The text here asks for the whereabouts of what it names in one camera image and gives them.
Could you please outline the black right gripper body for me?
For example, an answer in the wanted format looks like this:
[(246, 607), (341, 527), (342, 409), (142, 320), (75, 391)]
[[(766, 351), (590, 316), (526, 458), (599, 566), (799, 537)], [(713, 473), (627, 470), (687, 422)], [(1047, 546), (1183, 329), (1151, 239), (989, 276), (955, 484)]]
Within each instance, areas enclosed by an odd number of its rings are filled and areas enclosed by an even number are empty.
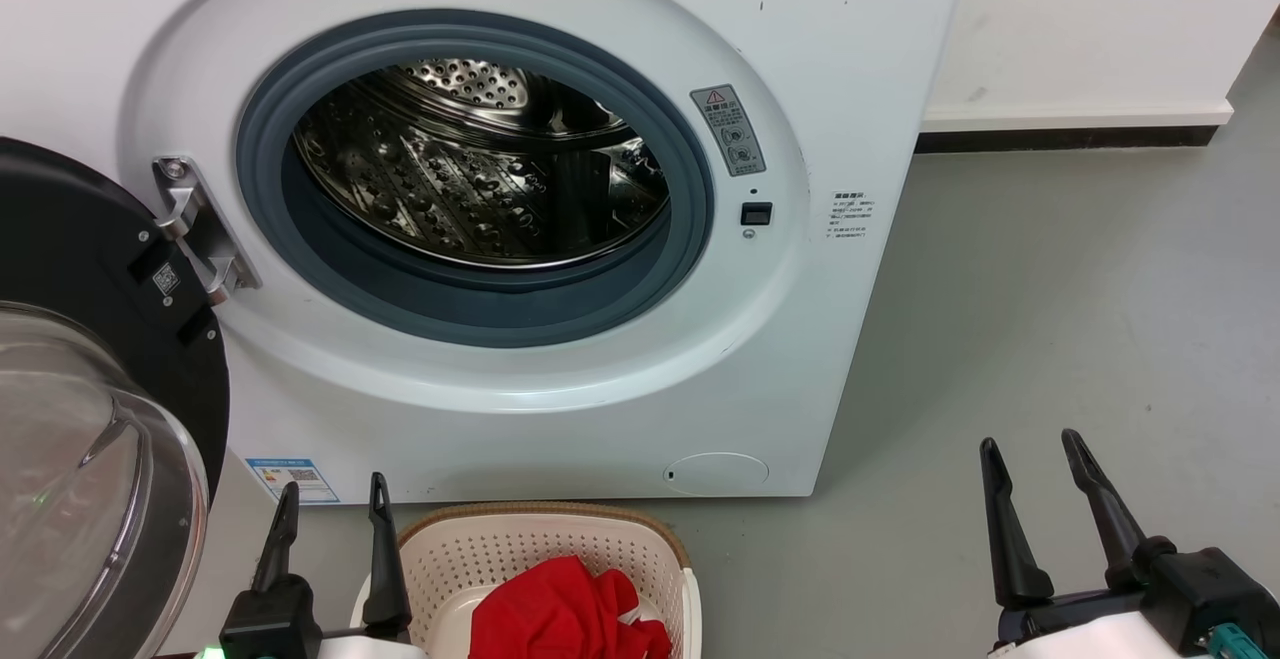
[(1276, 658), (1277, 599), (1219, 548), (1135, 550), (1139, 589), (1075, 592), (1005, 609), (992, 658)]

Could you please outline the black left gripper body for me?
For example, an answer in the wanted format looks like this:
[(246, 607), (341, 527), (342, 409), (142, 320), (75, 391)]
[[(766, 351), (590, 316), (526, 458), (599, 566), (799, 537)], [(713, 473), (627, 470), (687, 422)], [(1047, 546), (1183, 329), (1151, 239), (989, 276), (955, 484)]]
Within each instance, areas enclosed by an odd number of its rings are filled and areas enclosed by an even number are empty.
[(403, 580), (370, 584), (374, 622), (326, 635), (314, 617), (314, 591), (300, 576), (236, 598), (219, 633), (224, 658), (425, 658), (407, 640), (412, 619)]

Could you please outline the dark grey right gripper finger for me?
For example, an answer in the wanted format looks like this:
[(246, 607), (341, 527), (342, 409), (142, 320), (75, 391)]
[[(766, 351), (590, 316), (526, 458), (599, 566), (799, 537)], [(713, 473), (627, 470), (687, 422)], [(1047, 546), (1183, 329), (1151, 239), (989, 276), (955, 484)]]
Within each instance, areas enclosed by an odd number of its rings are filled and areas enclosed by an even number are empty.
[(1038, 567), (1012, 504), (1012, 480), (993, 438), (980, 441), (980, 470), (995, 600), (1001, 608), (1050, 603), (1052, 580)]
[(1074, 427), (1064, 427), (1062, 447), (1073, 481), (1085, 495), (1107, 562), (1106, 580), (1146, 580), (1134, 553), (1146, 540), (1135, 517)]

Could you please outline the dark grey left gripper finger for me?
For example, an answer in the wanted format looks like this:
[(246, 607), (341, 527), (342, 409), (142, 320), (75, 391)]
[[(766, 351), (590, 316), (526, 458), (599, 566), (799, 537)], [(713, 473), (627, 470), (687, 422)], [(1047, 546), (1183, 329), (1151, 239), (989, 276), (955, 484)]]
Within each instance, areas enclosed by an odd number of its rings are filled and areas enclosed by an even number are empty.
[(287, 482), (268, 531), (251, 589), (268, 592), (289, 575), (291, 549), (297, 539), (300, 486)]
[(372, 553), (362, 622), (367, 636), (410, 636), (412, 607), (404, 584), (390, 491), (383, 473), (371, 475), (369, 520)]

